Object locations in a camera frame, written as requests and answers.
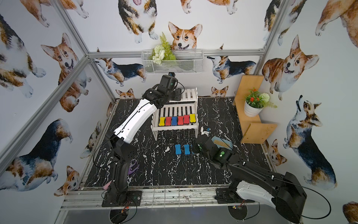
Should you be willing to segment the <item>light blue eraser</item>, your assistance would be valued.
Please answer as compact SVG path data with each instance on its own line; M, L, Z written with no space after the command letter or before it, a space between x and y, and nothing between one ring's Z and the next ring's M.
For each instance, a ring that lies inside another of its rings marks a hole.
M175 154L181 155L181 145L180 144L175 145Z
M190 146L188 144L185 144L184 145L184 154L185 155L190 155L191 152L190 152Z

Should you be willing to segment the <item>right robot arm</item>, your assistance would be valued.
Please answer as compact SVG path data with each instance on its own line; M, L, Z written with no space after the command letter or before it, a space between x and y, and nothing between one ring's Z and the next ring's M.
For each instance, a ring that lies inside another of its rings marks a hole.
M215 196L218 203L255 201L271 206L292 223L300 223L307 194L293 174L282 175L257 166L242 158L231 145L217 146L205 134L194 140L193 152L215 168L232 173L234 180L229 188L219 189Z

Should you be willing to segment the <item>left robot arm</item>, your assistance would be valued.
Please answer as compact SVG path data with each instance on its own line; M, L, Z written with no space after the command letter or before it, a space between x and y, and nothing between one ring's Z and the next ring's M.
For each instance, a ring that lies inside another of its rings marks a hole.
M180 99L176 91L178 79L175 73L163 75L159 84L149 88L142 96L137 107L129 117L110 135L108 145L111 147L113 158L113 178L107 188L103 200L103 207L121 206L128 203L127 177L130 163L138 149L131 142L135 134L158 109L174 99Z

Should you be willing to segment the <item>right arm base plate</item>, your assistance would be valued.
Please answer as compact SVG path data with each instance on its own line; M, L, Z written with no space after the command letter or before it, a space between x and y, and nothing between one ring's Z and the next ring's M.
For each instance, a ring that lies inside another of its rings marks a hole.
M229 189L229 188L217 188L215 190L216 195L214 199L218 202L218 204L225 204L225 203L236 203L241 204L242 202L246 201L239 197L236 191ZM246 201L247 203L254 203L252 200Z

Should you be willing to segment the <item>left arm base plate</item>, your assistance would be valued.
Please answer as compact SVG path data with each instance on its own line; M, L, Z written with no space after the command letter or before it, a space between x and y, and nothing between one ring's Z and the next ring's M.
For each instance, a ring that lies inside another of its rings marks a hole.
M115 193L114 195L108 193L104 194L102 207L127 207L140 206L142 198L142 191L130 190L122 193Z

